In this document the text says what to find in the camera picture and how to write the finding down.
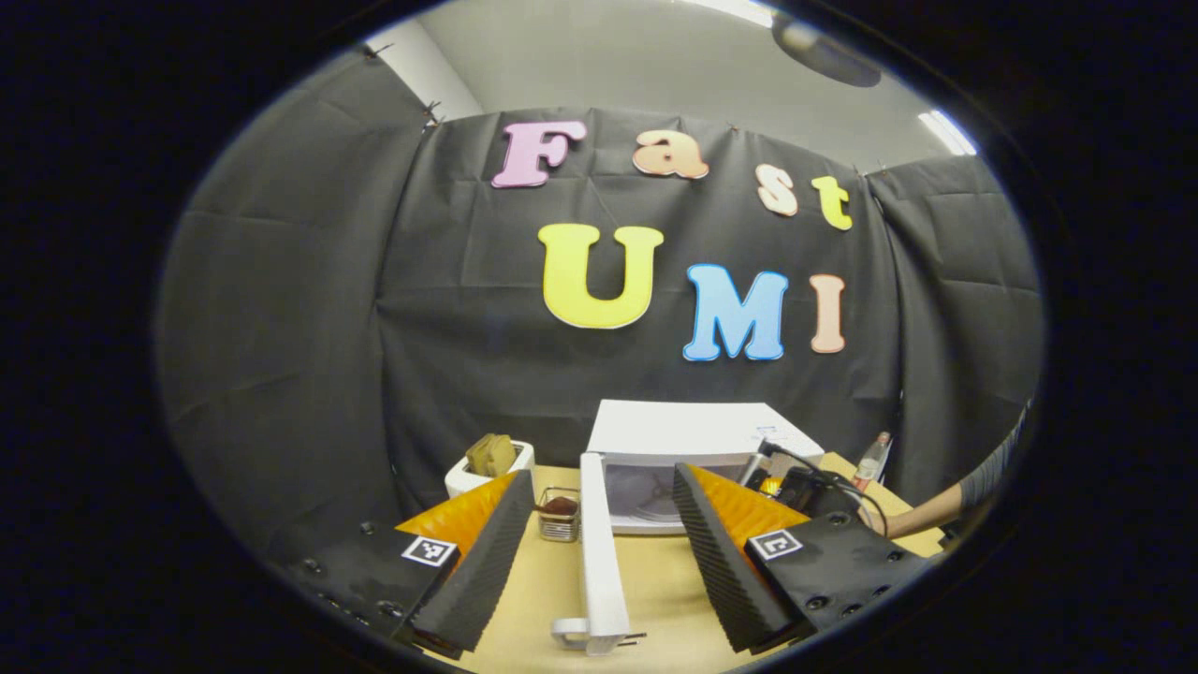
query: table surface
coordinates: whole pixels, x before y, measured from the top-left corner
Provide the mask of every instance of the table surface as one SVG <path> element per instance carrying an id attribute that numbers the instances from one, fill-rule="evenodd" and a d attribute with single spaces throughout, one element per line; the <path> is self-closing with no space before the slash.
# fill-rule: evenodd
<path id="1" fill-rule="evenodd" d="M 855 467 L 835 454 L 821 460 L 821 468 L 851 478 Z M 533 488 L 577 487 L 579 472 L 538 466 Z M 870 484 L 873 497 L 887 515 L 910 510 L 885 487 Z M 931 557 L 940 552 L 944 534 L 930 529 L 895 542 L 908 551 Z M 732 651 L 724 629 L 703 590 L 703 579 L 682 536 L 616 536 L 616 557 L 624 584 L 624 600 L 631 632 L 647 632 L 636 645 L 617 648 L 606 656 L 588 657 L 565 650 L 549 633 L 558 618 L 583 618 L 582 549 L 580 544 L 561 544 L 540 538 L 536 515 L 528 518 L 524 539 L 512 564 L 495 615 L 483 631 L 474 652 L 453 661 L 436 654 L 430 657 L 456 667 L 491 672 L 639 672 L 703 674 L 726 672 L 766 657 L 776 649 L 750 655 Z"/>

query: white handle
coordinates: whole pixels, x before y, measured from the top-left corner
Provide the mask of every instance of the white handle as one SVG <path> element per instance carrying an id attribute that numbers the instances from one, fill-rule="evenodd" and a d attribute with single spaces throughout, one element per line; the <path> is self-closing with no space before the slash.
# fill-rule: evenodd
<path id="1" fill-rule="evenodd" d="M 550 633 L 563 648 L 582 650 L 591 638 L 586 618 L 558 618 L 550 627 Z"/>

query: fluorescent light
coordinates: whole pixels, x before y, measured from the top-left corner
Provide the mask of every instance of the fluorescent light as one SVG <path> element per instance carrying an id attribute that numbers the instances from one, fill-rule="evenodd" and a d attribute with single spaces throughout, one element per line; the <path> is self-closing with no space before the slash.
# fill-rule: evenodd
<path id="1" fill-rule="evenodd" d="M 763 28 L 774 25 L 774 10 L 764 5 L 758 5 L 752 0 L 683 0 L 691 5 L 701 5 L 716 12 L 732 14 L 742 19 L 752 22 Z"/>
<path id="2" fill-rule="evenodd" d="M 978 150 L 974 148 L 973 142 L 966 139 L 966 134 L 961 133 L 961 129 L 944 116 L 940 110 L 932 110 L 931 113 L 924 113 L 919 115 L 919 121 L 924 122 L 924 126 L 928 128 L 944 146 L 949 148 L 954 154 L 976 154 Z"/>
<path id="3" fill-rule="evenodd" d="M 940 110 L 932 110 L 932 116 L 936 117 L 942 126 L 944 126 L 952 138 L 961 145 L 961 148 L 966 151 L 967 154 L 976 154 L 978 150 L 974 150 L 973 142 L 966 139 L 966 134 L 961 133 L 957 125 L 952 123 L 952 120 L 946 117 Z"/>

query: bottle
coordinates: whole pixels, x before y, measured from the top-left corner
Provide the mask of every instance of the bottle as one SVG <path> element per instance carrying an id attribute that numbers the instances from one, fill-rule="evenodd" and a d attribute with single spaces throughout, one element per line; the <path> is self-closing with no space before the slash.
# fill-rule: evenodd
<path id="1" fill-rule="evenodd" d="M 865 450 L 861 463 L 857 464 L 857 474 L 853 475 L 853 486 L 864 492 L 865 487 L 877 479 L 882 470 L 882 462 L 887 457 L 887 448 L 890 445 L 890 433 L 883 431 L 878 433 L 878 439 Z"/>

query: black fabric backdrop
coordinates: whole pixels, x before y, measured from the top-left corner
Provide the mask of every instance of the black fabric backdrop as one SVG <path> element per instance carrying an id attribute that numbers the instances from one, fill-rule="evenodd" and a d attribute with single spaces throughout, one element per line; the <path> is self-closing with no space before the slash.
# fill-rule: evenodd
<path id="1" fill-rule="evenodd" d="M 201 491 L 252 549 L 290 555 L 443 500 L 446 470 L 485 432 L 576 466 L 605 397 L 763 401 L 851 461 L 897 429 L 888 486 L 919 503 L 976 466 L 1031 393 L 1034 266 L 973 157 L 861 177 L 672 115 L 526 110 L 422 132 L 426 119 L 377 60 L 335 59 L 242 133 L 181 218 L 156 323 L 165 411 Z M 588 135 L 546 184 L 490 186 L 503 126 L 568 119 Z M 692 135 L 710 174 L 641 174 L 636 135 L 658 128 Z M 760 163 L 793 177 L 797 215 L 761 204 Z M 849 193 L 848 231 L 823 219 L 810 187 L 822 175 Z M 622 289 L 615 229 L 664 232 L 639 321 L 583 329 L 550 314 L 537 231 L 561 221 L 601 231 L 597 297 Z M 700 262 L 725 266 L 742 296 L 761 271 L 788 277 L 781 359 L 683 359 L 685 272 Z M 816 273 L 846 281 L 837 354 L 810 348 Z"/>

